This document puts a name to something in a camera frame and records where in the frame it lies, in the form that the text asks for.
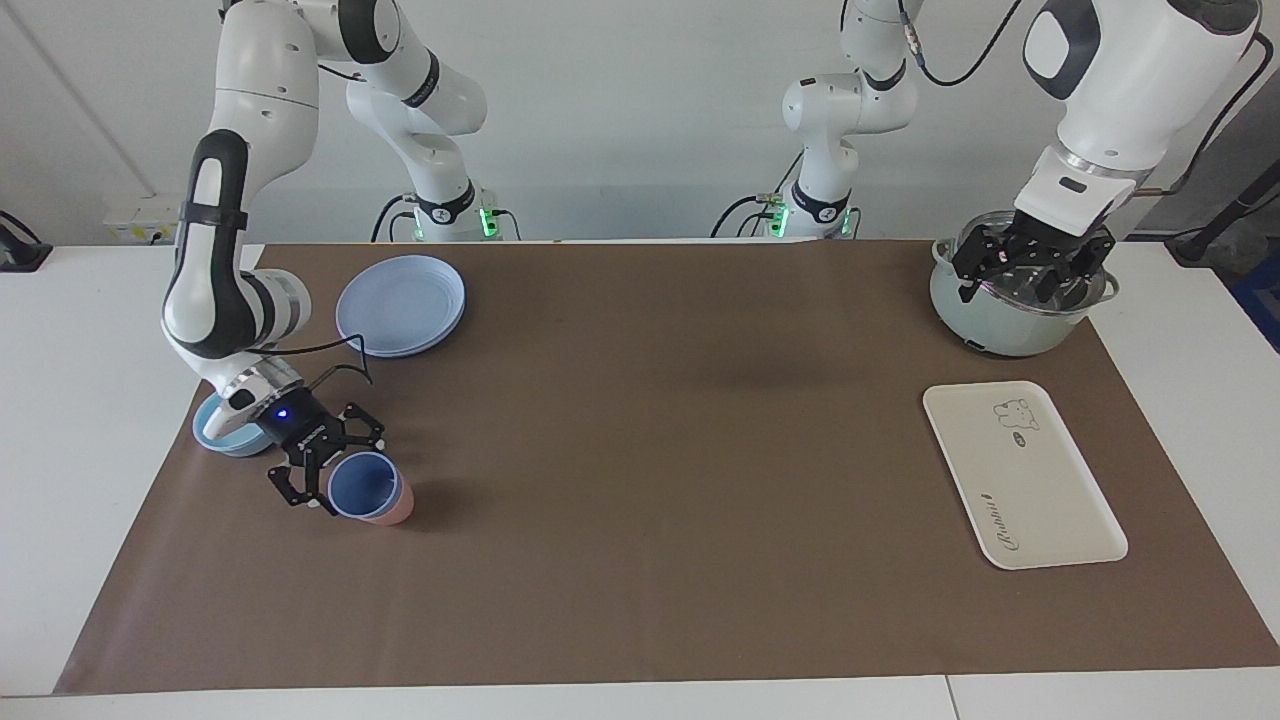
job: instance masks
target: pot handle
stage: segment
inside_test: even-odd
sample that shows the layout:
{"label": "pot handle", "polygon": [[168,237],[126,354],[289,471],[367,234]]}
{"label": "pot handle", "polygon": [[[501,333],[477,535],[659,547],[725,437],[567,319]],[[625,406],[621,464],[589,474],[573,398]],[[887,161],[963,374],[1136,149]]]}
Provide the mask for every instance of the pot handle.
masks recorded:
{"label": "pot handle", "polygon": [[942,254],[942,249],[946,247],[950,241],[940,240],[933,243],[933,261],[938,265],[946,265],[950,260]]}
{"label": "pot handle", "polygon": [[1107,273],[1107,291],[1102,293],[1102,300],[1098,300],[1098,305],[1103,302],[1110,302],[1120,295],[1120,281],[1115,275]]}

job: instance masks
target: green indicator light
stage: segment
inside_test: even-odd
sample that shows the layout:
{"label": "green indicator light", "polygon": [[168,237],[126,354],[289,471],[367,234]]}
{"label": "green indicator light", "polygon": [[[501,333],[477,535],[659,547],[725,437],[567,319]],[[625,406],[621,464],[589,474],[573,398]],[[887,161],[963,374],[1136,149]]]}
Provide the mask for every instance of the green indicator light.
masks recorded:
{"label": "green indicator light", "polygon": [[498,220],[493,215],[493,210],[486,208],[480,209],[480,224],[484,225],[484,236],[494,237],[498,234]]}
{"label": "green indicator light", "polygon": [[773,223],[769,225],[769,232],[773,233],[773,237],[786,236],[788,219],[791,219],[790,208],[783,208],[781,211],[773,214]]}

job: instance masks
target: blue cup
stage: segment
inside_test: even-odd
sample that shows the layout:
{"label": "blue cup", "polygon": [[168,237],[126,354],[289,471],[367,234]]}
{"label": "blue cup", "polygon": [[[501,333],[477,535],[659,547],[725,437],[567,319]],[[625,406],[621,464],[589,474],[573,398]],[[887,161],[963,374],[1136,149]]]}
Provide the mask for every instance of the blue cup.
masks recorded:
{"label": "blue cup", "polygon": [[374,525],[398,525],[413,512],[413,488],[380,452],[344,457],[329,474],[329,502],[339,515]]}

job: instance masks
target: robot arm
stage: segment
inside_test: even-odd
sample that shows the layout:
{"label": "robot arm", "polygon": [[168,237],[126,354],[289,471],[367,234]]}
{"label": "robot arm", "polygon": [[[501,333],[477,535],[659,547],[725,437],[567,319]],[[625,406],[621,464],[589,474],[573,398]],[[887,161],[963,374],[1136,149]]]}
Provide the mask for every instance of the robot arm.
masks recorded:
{"label": "robot arm", "polygon": [[[398,118],[411,135],[475,132],[484,122],[484,96],[417,41],[394,0],[225,0],[223,10],[214,117],[192,161],[164,331],[221,397],[205,434],[219,438],[257,423],[289,465],[306,470],[303,492],[289,484],[288,466],[270,473],[285,500],[333,512],[319,489],[321,468],[351,445],[381,448],[384,428],[355,405],[332,415],[298,373],[273,355],[310,319],[311,299],[291,273],[241,272],[248,208],[266,184],[311,156],[320,58],[358,63],[376,88],[369,91],[370,105],[390,100],[403,106]],[[461,158],[449,167],[461,169]],[[444,192],[443,174],[424,170],[415,179],[424,191]],[[348,434],[347,418],[361,420],[370,434]]]}
{"label": "robot arm", "polygon": [[1066,117],[1014,202],[1012,228],[979,228],[956,252],[961,296],[1014,266],[1043,268],[1041,300],[1097,273],[1115,245],[1103,222],[1213,97],[1260,20],[1257,0],[1046,3],[1024,59]]}
{"label": "robot arm", "polygon": [[[908,0],[914,17],[924,0]],[[800,178],[786,196],[783,234],[829,237],[847,213],[858,151],[846,138],[901,129],[918,91],[906,74],[908,45],[897,0],[852,0],[841,46],[858,68],[796,82],[783,100],[787,127],[804,141]]]}
{"label": "robot arm", "polygon": [[396,0],[294,3],[316,32],[324,60],[352,61],[367,82],[348,82],[351,114],[390,145],[408,169],[417,224],[429,241],[498,234],[492,196],[475,186],[451,137],[480,131],[484,91],[425,47]]}

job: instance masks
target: cable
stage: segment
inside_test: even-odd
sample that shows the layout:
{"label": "cable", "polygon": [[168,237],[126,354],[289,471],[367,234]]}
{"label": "cable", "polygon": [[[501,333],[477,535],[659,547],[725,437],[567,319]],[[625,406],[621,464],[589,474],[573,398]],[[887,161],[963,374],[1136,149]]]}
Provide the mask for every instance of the cable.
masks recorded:
{"label": "cable", "polygon": [[1262,73],[1265,73],[1267,68],[1271,67],[1271,61],[1275,59],[1275,45],[1271,44],[1271,38],[1267,37],[1266,35],[1262,35],[1262,31],[1258,31],[1253,33],[1253,42],[1257,42],[1258,45],[1262,46],[1262,64],[1258,65],[1258,69],[1253,70],[1253,74],[1249,76],[1249,79],[1244,81],[1244,85],[1240,86],[1240,90],[1235,91],[1235,95],[1233,95],[1231,99],[1226,102],[1226,105],[1222,108],[1222,111],[1219,113],[1216,118],[1213,118],[1213,124],[1208,127],[1208,132],[1204,133],[1204,138],[1201,140],[1199,146],[1196,147],[1196,152],[1192,155],[1190,163],[1187,164],[1187,172],[1184,172],[1181,177],[1174,181],[1174,184],[1169,186],[1169,190],[1161,191],[1157,195],[1157,197],[1167,197],[1170,195],[1178,195],[1179,192],[1181,192],[1183,187],[1187,186],[1187,181],[1192,178],[1192,173],[1196,172],[1196,167],[1199,164],[1201,155],[1204,154],[1204,150],[1208,147],[1208,143],[1213,141],[1213,137],[1217,135],[1219,128],[1222,127],[1224,122],[1226,122],[1226,117],[1231,114],[1231,109],[1234,109],[1235,105],[1245,95],[1248,95],[1249,88],[1252,88],[1262,77]]}
{"label": "cable", "polygon": [[4,210],[0,210],[0,218],[4,218],[6,220],[9,220],[9,223],[13,224],[13,227],[15,227],[15,228],[20,229],[22,232],[27,233],[27,237],[29,237],[31,240],[36,241],[36,245],[42,245],[40,242],[40,236],[37,236],[31,228],[27,227],[26,223],[23,223],[18,218],[14,218],[13,215],[10,215],[9,213],[5,213]]}
{"label": "cable", "polygon": [[[771,218],[773,218],[772,213],[759,213],[755,215],[748,215],[746,219],[742,220],[742,225],[737,228],[737,236],[735,237],[742,237],[742,233],[746,231],[746,223],[755,220],[755,227],[760,227],[760,220],[768,220]],[[751,237],[755,237],[755,231],[751,231]]]}
{"label": "cable", "polygon": [[[787,179],[791,178],[791,173],[796,172],[796,168],[800,167],[800,160],[803,159],[804,159],[804,150],[796,154],[796,159],[791,161],[791,167],[787,168],[787,172],[782,176],[782,179],[778,181],[778,187],[773,188],[773,195],[778,195],[780,192],[782,192],[782,187],[787,184]],[[751,228],[751,237],[755,237],[755,233],[758,232],[760,232],[759,220],[756,220],[755,227]]]}
{"label": "cable", "polygon": [[512,213],[511,210],[498,209],[498,210],[494,210],[493,214],[494,215],[506,215],[506,217],[511,218],[511,224],[516,225],[516,242],[525,242],[525,236],[520,234],[520,220],[516,219],[516,214],[515,213]]}
{"label": "cable", "polygon": [[722,227],[724,227],[724,222],[728,220],[728,217],[733,214],[733,210],[737,210],[739,208],[741,208],[744,205],[750,205],[751,202],[760,202],[760,204],[763,204],[763,201],[759,200],[758,195],[748,195],[746,197],[742,197],[742,199],[735,201],[732,205],[730,205],[728,210],[724,210],[724,214],[721,215],[721,219],[716,220],[716,227],[712,228],[710,237],[716,237],[716,236],[719,234],[719,229]]}
{"label": "cable", "polygon": [[360,368],[344,364],[334,365],[333,368],[329,368],[328,370],[321,373],[320,378],[317,378],[316,382],[311,384],[311,388],[315,389],[320,387],[321,383],[333,377],[333,374],[337,373],[338,370],[351,370],[364,377],[365,380],[369,382],[369,384],[374,384],[374,375],[370,374],[369,372],[369,354],[365,352],[365,336],[360,333],[344,337],[342,340],[335,340],[326,345],[317,345],[315,347],[303,347],[301,350],[250,350],[250,352],[252,352],[253,355],[261,355],[262,357],[296,357],[298,355],[312,355],[316,352],[324,352],[325,350],[333,350],[334,347],[340,347],[353,340],[360,341]]}
{"label": "cable", "polygon": [[924,49],[920,46],[919,35],[915,32],[915,26],[911,23],[911,15],[908,14],[902,0],[897,0],[897,12],[902,15],[902,24],[906,26],[908,46],[910,47],[911,54],[915,55],[915,64],[920,67],[920,72],[924,73],[924,77],[929,78],[929,82],[940,87],[955,87],[972,78],[974,73],[978,72],[978,68],[987,61],[987,58],[991,55],[991,51],[996,49],[996,44],[1000,42],[1000,37],[1005,35],[1005,29],[1009,28],[1010,20],[1014,19],[1014,15],[1018,13],[1018,8],[1021,4],[1023,0],[1014,0],[1014,4],[1005,14],[1005,19],[1000,23],[1000,27],[996,28],[996,33],[991,36],[991,41],[987,42],[987,49],[982,51],[982,55],[979,55],[978,60],[972,68],[969,68],[969,72],[956,79],[938,79],[933,72],[929,70],[928,63],[924,61]]}
{"label": "cable", "polygon": [[1204,232],[1204,229],[1207,229],[1207,228],[1208,228],[1208,225],[1201,225],[1198,228],[1192,228],[1189,231],[1183,231],[1183,232],[1174,233],[1174,234],[1166,234],[1166,236],[1161,237],[1160,240],[1162,242],[1170,242],[1170,241],[1178,240],[1180,237],[1187,237],[1189,234],[1196,234],[1196,233],[1199,233],[1199,232]]}
{"label": "cable", "polygon": [[408,219],[412,220],[413,219],[413,213],[404,211],[404,213],[401,213],[399,215],[396,215],[394,218],[392,218],[392,225],[387,231],[392,236],[392,242],[396,242],[396,220],[403,220],[404,218],[408,218]]}
{"label": "cable", "polygon": [[383,222],[387,220],[387,215],[392,211],[392,208],[394,208],[397,202],[410,202],[411,197],[411,195],[397,195],[396,197],[388,200],[387,205],[383,205],[383,211],[378,214],[378,222],[374,223],[374,233],[369,236],[370,243],[378,242],[378,233],[383,232]]}
{"label": "cable", "polygon": [[849,210],[849,214],[852,215],[854,213],[858,213],[858,224],[854,225],[854,236],[850,237],[849,240],[858,240],[858,231],[863,229],[863,209],[851,208]]}
{"label": "cable", "polygon": [[1270,206],[1270,205],[1271,205],[1272,202],[1275,202],[1276,200],[1280,200],[1280,192],[1277,192],[1277,193],[1272,195],[1272,196],[1271,196],[1271,200],[1267,200],[1267,201],[1265,201],[1265,202],[1261,202],[1261,204],[1258,204],[1258,205],[1254,205],[1252,210],[1249,210],[1248,213],[1245,213],[1245,214],[1240,215],[1240,219],[1243,220],[1244,218],[1248,218],[1248,217],[1251,217],[1251,215],[1257,215],[1258,213],[1261,213],[1261,211],[1266,210],[1266,209],[1267,209],[1267,206]]}
{"label": "cable", "polygon": [[347,73],[340,73],[340,72],[330,68],[329,65],[320,65],[320,69],[324,70],[324,72],[326,72],[326,73],[329,73],[329,74],[332,74],[332,76],[338,76],[342,79],[349,79],[351,82],[369,82],[367,79],[360,77],[358,73],[353,74],[353,76],[348,76]]}

